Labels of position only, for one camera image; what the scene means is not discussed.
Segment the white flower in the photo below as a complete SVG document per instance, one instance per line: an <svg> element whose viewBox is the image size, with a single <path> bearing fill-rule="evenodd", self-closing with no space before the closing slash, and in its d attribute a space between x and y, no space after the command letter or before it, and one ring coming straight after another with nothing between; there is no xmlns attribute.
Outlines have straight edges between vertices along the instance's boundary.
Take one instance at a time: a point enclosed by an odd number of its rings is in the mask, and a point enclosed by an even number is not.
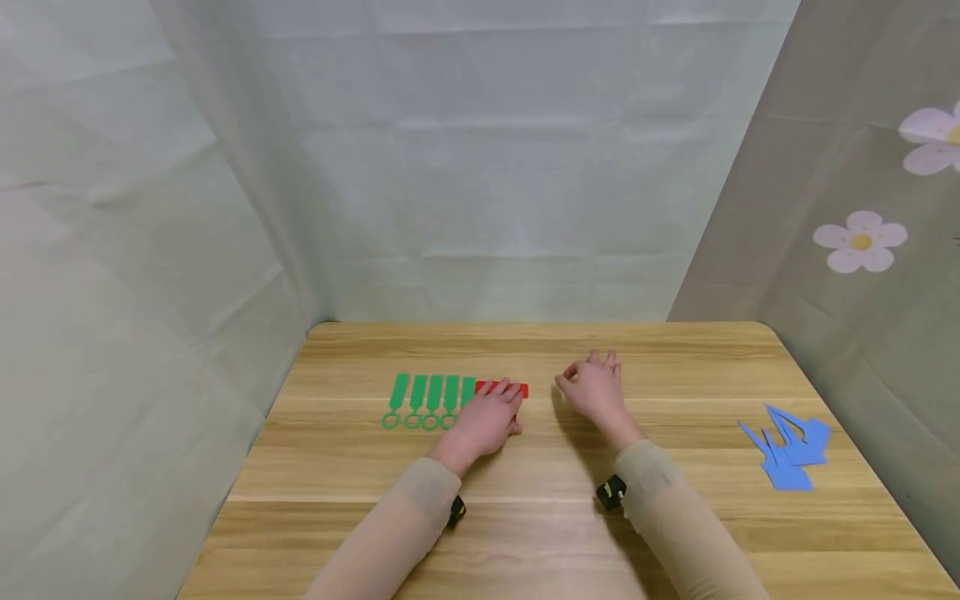
<svg viewBox="0 0 960 600"><path fill-rule="evenodd" d="M938 108L921 108L900 124L903 139L923 144L903 160L915 175L940 173L951 164L960 171L960 103L953 114Z"/></svg>
<svg viewBox="0 0 960 600"><path fill-rule="evenodd" d="M906 228L898 223L883 223L880 215L870 210L858 210L847 217L845 228L818 227L813 241L836 249L827 257L827 265L837 273L853 273L860 267L879 273L894 264L894 254L887 249L906 241Z"/></svg>

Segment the wood grain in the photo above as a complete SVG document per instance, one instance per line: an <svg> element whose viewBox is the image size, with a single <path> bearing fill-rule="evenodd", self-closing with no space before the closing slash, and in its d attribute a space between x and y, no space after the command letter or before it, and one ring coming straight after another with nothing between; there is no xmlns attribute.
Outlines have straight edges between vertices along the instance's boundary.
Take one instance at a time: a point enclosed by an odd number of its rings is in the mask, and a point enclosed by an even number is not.
<svg viewBox="0 0 960 600"><path fill-rule="evenodd" d="M180 598L300 598L442 433L380 426L399 372L509 375L530 398L525 432L471 472L467 517L397 598L676 597L622 514L595 507L612 456L552 389L571 360L609 347L631 410L774 598L960 598L776 335L752 323L318 325ZM765 402L833 427L829 464L807 468L815 492L777 492L760 469L736 422L771 427Z"/></svg>

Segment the gray curtain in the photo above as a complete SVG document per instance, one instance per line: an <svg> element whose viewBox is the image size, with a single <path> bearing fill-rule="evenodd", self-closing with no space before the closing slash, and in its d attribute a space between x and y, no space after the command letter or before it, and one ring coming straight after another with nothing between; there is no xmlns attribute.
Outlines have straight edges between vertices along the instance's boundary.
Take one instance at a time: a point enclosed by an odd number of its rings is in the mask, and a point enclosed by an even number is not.
<svg viewBox="0 0 960 600"><path fill-rule="evenodd" d="M805 0L674 320L773 327L960 576L960 6Z"/></svg>
<svg viewBox="0 0 960 600"><path fill-rule="evenodd" d="M0 3L0 598L176 595L313 316L144 0Z"/></svg>
<svg viewBox="0 0 960 600"><path fill-rule="evenodd" d="M338 320L663 320L799 0L152 0Z"/></svg>

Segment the green tab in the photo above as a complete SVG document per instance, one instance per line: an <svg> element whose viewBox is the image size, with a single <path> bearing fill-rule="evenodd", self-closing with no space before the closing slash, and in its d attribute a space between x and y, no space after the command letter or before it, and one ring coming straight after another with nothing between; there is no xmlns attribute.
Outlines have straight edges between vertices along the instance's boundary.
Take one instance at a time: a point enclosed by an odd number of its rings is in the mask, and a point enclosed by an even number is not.
<svg viewBox="0 0 960 600"><path fill-rule="evenodd" d="M457 388L460 384L459 375L446 376L446 393L444 394L444 408L452 413L457 408Z"/></svg>
<svg viewBox="0 0 960 600"><path fill-rule="evenodd" d="M475 393L473 388L477 385L476 377L464 377L464 388L460 393L460 408L467 406L467 403L473 400Z"/></svg>
<svg viewBox="0 0 960 600"><path fill-rule="evenodd" d="M453 411L457 409L457 391L460 384L459 375L446 376L446 391L444 392L444 415L440 419L440 427L449 429L457 422Z"/></svg>
<svg viewBox="0 0 960 600"><path fill-rule="evenodd" d="M402 372L396 376L394 382L394 392L390 394L390 410L396 412L403 406L403 397L407 393L407 386L410 384L410 373Z"/></svg>
<svg viewBox="0 0 960 600"><path fill-rule="evenodd" d="M444 376L430 375L430 392L426 399L427 414L423 417L422 426L427 431L437 428L440 423L434 414L440 408L440 396L444 393Z"/></svg>
<svg viewBox="0 0 960 600"><path fill-rule="evenodd" d="M400 415L397 410L403 406L403 396L407 393L408 383L410 383L410 373L402 372L396 376L394 392L390 394L390 412L380 420L384 429L393 429L400 422Z"/></svg>
<svg viewBox="0 0 960 600"><path fill-rule="evenodd" d="M414 377L414 390L410 393L410 408L413 412L403 420L403 425L407 429L416 429L420 426L421 415L418 415L417 411L423 406L424 394L426 394L426 375L416 375Z"/></svg>

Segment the left hand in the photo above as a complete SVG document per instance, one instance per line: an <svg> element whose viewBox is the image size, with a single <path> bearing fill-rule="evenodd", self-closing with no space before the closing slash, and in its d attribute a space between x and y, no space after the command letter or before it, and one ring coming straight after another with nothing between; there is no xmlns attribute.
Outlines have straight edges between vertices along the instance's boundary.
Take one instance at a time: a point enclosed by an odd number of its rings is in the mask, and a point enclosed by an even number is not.
<svg viewBox="0 0 960 600"><path fill-rule="evenodd" d="M488 381L464 407L457 423L427 452L427 457L440 461L463 479L478 458L493 454L507 438L523 431L523 426L514 420L522 400L520 384L512 384L509 377L495 386Z"/></svg>

